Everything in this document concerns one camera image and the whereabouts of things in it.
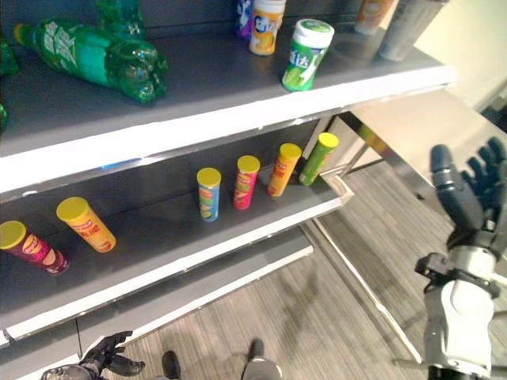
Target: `red chip can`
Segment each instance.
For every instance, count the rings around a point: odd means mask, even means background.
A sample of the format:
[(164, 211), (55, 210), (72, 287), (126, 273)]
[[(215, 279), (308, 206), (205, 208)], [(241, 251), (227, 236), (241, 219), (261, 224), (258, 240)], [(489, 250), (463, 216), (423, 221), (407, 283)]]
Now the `red chip can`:
[(65, 271), (68, 259), (58, 249), (32, 234), (17, 220), (0, 224), (0, 249), (13, 254), (52, 275)]
[(261, 163), (254, 156), (241, 156), (238, 159), (236, 173), (236, 187), (234, 189), (234, 207), (246, 210), (250, 207), (255, 189), (255, 181), (261, 168)]

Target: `pringles can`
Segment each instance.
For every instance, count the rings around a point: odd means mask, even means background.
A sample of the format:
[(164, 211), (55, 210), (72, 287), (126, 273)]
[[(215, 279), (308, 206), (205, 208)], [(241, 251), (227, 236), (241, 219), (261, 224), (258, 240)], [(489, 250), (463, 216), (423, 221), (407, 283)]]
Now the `pringles can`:
[(52, 275), (58, 275), (69, 266), (68, 259), (58, 249), (32, 234), (17, 220), (0, 224), (0, 249), (42, 268)]
[(78, 196), (65, 199), (56, 208), (56, 216), (99, 253), (110, 251), (116, 238), (98, 218), (86, 199)]
[(337, 146), (338, 137), (332, 133), (324, 132), (318, 135), (317, 143), (311, 151), (310, 157), (308, 157), (308, 161), (303, 167), (303, 171), (299, 175), (299, 182), (305, 186), (313, 184), (320, 169)]
[(257, 55), (275, 52), (276, 34), (282, 25), (285, 0), (254, 0), (250, 51)]
[(278, 158), (268, 185), (268, 194), (270, 196), (281, 196), (284, 193), (285, 186), (291, 178), (301, 153), (301, 148), (295, 144), (287, 142), (280, 146)]
[(206, 222), (213, 222), (219, 216), (221, 180), (222, 175), (217, 169), (203, 168), (197, 172), (200, 216)]
[(261, 163), (254, 156), (241, 156), (237, 165), (234, 207), (238, 210), (246, 210), (252, 200)]

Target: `white shelf edge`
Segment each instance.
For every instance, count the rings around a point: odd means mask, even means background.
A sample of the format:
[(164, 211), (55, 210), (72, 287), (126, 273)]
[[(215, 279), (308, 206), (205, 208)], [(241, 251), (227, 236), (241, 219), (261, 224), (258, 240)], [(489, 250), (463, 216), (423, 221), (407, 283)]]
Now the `white shelf edge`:
[[(104, 165), (174, 150), (220, 137), (263, 128), (363, 101), (443, 86), (456, 80), (450, 66), (403, 73), (288, 93), (264, 101), (201, 113), (179, 119), (128, 127), (0, 158), (0, 193)], [(64, 159), (78, 157), (82, 159)], [(29, 175), (20, 175), (30, 168)]]
[[(285, 265), (289, 265), (290, 263), (303, 258), (305, 256), (308, 256), (314, 252), (314, 248), (312, 245), (309, 245), (308, 247), (305, 247), (304, 249), (301, 249), (300, 251), (294, 252), (286, 257), (284, 257), (281, 260), (275, 261), (274, 263), (267, 264), (263, 268), (258, 269), (257, 271), (251, 272), (248, 275), (245, 275), (241, 277), (240, 279), (237, 279), (233, 281), (232, 283), (227, 284), (224, 287), (221, 287), (215, 291), (212, 291), (208, 294), (206, 294), (203, 297), (197, 298), (186, 305), (171, 311), (170, 313), (167, 313), (152, 322), (140, 326), (137, 329), (133, 330), (132, 336), (129, 336), (121, 346), (127, 344), (128, 342), (138, 339), (143, 335), (146, 335), (155, 329), (158, 329), (159, 327), (166, 325), (170, 323), (171, 321), (175, 321), (179, 317), (182, 317), (196, 309), (199, 309), (202, 306), (207, 305), (208, 303), (215, 301), (216, 299), (223, 297), (224, 295), (227, 295), (233, 291), (236, 291), (240, 287), (243, 287), (249, 283), (252, 283), (253, 281), (260, 279), (263, 276), (268, 275), (271, 272), (276, 271), (277, 269), (282, 268)], [(102, 339), (103, 336), (100, 336), (97, 338), (95, 342), (93, 342), (87, 349), (86, 352), (89, 351), (95, 344)]]
[(61, 359), (59, 360), (58, 362), (55, 362), (55, 363), (52, 363), (52, 364), (48, 364), (46, 367), (42, 367), (38, 370), (35, 370), (29, 374), (26, 374), (24, 376), (21, 376), (20, 378), (16, 378), (15, 380), (35, 380), (35, 379), (39, 379), (42, 377), (42, 374), (47, 371), (47, 370), (50, 370), (52, 368), (57, 368), (57, 367), (61, 367), (65, 364), (75, 364), (75, 363), (79, 363), (79, 355), (77, 353), (71, 355), (71, 356), (68, 356), (66, 357), (65, 359)]
[(48, 326), (55, 325), (61, 321), (68, 320), (78, 315), (83, 315), (87, 310), (91, 310), (107, 302), (114, 301), (116, 298), (132, 293), (142, 287), (146, 287), (159, 281), (160, 279), (165, 279), (166, 277), (178, 272), (183, 272), (199, 263), (240, 248), (253, 241), (260, 240), (271, 234), (275, 234), (289, 227), (295, 226), (305, 220), (314, 218), (315, 216), (324, 214), (328, 211), (332, 211), (341, 205), (341, 198), (337, 196), (337, 198), (321, 203), (318, 206), (310, 207), (286, 218), (271, 222), (270, 224), (259, 227), (256, 230), (251, 230), (246, 234), (238, 235), (230, 240), (223, 241), (217, 245), (213, 245), (207, 249), (193, 253), (187, 257), (168, 263), (152, 271), (145, 272), (142, 275), (125, 280), (117, 285), (98, 291), (97, 293), (87, 295), (86, 297), (80, 298), (76, 301), (69, 302), (64, 306), (59, 306), (53, 310), (49, 310), (48, 312), (38, 314), (35, 317), (31, 317), (15, 325), (6, 327), (5, 330), (14, 339), (20, 339)]

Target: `bottle cap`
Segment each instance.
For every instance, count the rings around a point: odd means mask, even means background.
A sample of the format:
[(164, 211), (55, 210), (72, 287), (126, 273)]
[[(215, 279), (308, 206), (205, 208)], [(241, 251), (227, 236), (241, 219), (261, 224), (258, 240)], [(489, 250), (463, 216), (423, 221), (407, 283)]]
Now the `bottle cap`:
[(285, 0), (255, 0), (253, 7), (267, 13), (283, 13)]
[(318, 135), (318, 141), (328, 148), (336, 148), (339, 143), (338, 137), (329, 132)]
[(241, 156), (238, 159), (238, 169), (243, 173), (256, 173), (261, 168), (261, 163), (254, 156)]
[(62, 201), (56, 208), (56, 216), (64, 222), (69, 222), (72, 219), (79, 218), (89, 208), (86, 199), (79, 196), (72, 196)]
[(197, 172), (197, 182), (207, 188), (213, 188), (222, 180), (222, 175), (217, 169), (203, 168)]
[(288, 160), (298, 160), (301, 157), (301, 148), (296, 144), (286, 142), (280, 146), (280, 154)]
[(0, 224), (0, 249), (9, 249), (18, 245), (26, 235), (26, 227), (17, 220)]
[(334, 28), (324, 21), (304, 18), (295, 24), (294, 41), (309, 48), (327, 48), (333, 39)]

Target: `yellow lid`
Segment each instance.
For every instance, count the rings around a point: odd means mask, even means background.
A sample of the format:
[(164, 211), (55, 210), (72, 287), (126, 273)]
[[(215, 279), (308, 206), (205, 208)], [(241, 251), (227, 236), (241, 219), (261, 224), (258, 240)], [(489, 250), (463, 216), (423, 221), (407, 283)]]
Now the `yellow lid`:
[(301, 148), (296, 144), (286, 142), (280, 146), (280, 154), (288, 160), (297, 160), (301, 157)]
[(72, 196), (60, 202), (56, 208), (56, 216), (64, 222), (79, 218), (88, 210), (88, 202), (79, 196)]
[(214, 168), (202, 168), (197, 172), (197, 182), (206, 186), (207, 188), (212, 188), (220, 183), (222, 179), (222, 175), (217, 169)]
[(324, 132), (318, 135), (318, 141), (328, 148), (336, 148), (340, 142), (338, 137), (329, 132)]
[(261, 163), (254, 156), (241, 156), (238, 159), (238, 169), (243, 173), (256, 173), (261, 168)]
[(26, 227), (17, 220), (0, 224), (0, 249), (9, 249), (18, 245), (26, 235)]

